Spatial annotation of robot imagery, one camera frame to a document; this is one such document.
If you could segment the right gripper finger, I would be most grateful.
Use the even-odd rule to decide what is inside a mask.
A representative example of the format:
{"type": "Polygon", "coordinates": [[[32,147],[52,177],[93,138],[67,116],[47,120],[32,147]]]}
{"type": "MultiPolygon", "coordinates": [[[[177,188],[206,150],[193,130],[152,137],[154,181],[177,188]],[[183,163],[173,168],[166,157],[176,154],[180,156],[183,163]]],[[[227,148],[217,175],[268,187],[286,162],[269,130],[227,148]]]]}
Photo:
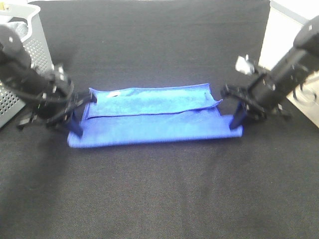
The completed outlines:
{"type": "Polygon", "coordinates": [[[241,97],[240,88],[237,86],[228,85],[228,84],[224,85],[220,93],[223,99],[225,98],[239,99],[241,97]]]}
{"type": "Polygon", "coordinates": [[[247,117],[246,105],[244,103],[239,103],[233,115],[233,119],[229,124],[229,128],[230,129],[238,128],[239,126],[241,126],[241,124],[243,123],[246,117],[247,117]]]}

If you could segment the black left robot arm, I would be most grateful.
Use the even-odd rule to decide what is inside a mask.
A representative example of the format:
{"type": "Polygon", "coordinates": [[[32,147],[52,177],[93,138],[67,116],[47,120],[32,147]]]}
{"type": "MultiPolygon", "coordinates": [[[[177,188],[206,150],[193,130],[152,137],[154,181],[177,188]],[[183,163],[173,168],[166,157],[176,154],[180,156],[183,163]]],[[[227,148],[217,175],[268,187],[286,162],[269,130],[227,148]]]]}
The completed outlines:
{"type": "Polygon", "coordinates": [[[83,129],[75,110],[97,102],[89,90],[74,91],[74,83],[62,65],[53,65],[41,73],[33,66],[18,34],[4,24],[0,26],[0,81],[30,109],[17,125],[20,130],[34,123],[81,137],[83,129]]]}

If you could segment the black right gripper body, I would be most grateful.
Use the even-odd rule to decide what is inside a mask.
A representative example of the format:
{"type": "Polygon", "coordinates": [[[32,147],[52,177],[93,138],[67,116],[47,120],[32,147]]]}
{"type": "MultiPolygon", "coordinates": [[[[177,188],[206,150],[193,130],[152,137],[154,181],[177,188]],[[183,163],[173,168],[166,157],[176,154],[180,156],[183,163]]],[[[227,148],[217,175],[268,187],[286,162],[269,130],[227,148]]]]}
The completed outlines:
{"type": "Polygon", "coordinates": [[[244,103],[247,109],[243,122],[265,120],[268,116],[291,117],[281,102],[293,91],[293,67],[274,67],[271,71],[259,68],[257,78],[247,87],[239,88],[238,104],[244,103]]]}

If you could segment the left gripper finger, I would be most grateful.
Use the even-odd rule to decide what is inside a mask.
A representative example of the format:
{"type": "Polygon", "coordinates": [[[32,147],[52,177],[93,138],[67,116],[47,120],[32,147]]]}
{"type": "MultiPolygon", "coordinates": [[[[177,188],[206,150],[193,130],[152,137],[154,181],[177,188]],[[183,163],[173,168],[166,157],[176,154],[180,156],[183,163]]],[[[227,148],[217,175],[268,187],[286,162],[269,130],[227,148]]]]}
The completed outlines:
{"type": "Polygon", "coordinates": [[[69,132],[74,133],[78,137],[82,137],[82,135],[83,135],[83,129],[80,126],[79,121],[77,120],[77,117],[76,117],[76,114],[75,114],[74,111],[72,111],[68,115],[67,129],[68,129],[69,132]]]}
{"type": "Polygon", "coordinates": [[[92,91],[79,92],[75,94],[75,108],[89,103],[97,103],[97,97],[92,91]]]}

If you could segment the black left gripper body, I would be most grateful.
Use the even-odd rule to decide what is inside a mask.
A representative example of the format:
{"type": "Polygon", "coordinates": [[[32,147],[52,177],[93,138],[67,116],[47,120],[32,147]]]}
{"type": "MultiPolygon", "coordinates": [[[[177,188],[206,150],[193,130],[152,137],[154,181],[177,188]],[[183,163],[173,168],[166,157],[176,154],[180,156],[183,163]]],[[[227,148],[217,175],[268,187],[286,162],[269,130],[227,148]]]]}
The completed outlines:
{"type": "Polygon", "coordinates": [[[71,79],[58,80],[51,70],[39,74],[32,68],[16,67],[16,84],[16,95],[31,109],[21,118],[18,129],[35,123],[68,131],[68,115],[76,109],[71,79]]]}

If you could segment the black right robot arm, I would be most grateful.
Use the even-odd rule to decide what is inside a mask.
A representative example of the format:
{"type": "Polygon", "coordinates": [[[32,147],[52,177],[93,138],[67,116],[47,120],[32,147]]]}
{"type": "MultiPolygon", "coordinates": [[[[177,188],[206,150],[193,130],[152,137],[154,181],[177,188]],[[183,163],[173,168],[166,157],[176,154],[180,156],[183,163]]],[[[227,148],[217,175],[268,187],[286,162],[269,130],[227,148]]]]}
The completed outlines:
{"type": "Polygon", "coordinates": [[[247,87],[225,85],[222,98],[232,97],[239,101],[230,129],[242,125],[247,119],[263,120],[267,116],[289,118],[280,103],[301,86],[312,73],[319,70],[319,18],[309,20],[296,35],[292,48],[272,68],[267,70],[248,56],[238,56],[236,71],[257,78],[247,87]]]}

